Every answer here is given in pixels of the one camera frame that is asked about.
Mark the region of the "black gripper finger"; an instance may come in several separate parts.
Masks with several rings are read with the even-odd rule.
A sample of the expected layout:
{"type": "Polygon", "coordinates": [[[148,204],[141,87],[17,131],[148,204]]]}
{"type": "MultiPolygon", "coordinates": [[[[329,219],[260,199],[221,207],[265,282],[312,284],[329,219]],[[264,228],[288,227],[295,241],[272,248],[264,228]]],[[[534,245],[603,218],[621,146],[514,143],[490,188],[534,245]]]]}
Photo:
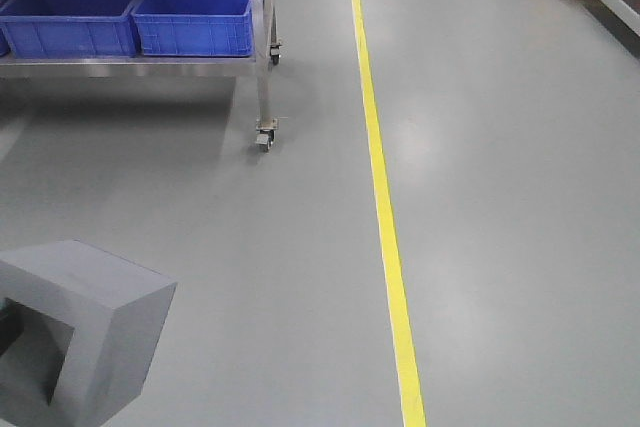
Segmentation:
{"type": "Polygon", "coordinates": [[[1,310],[0,355],[3,355],[24,331],[20,308],[8,305],[1,310]]]}

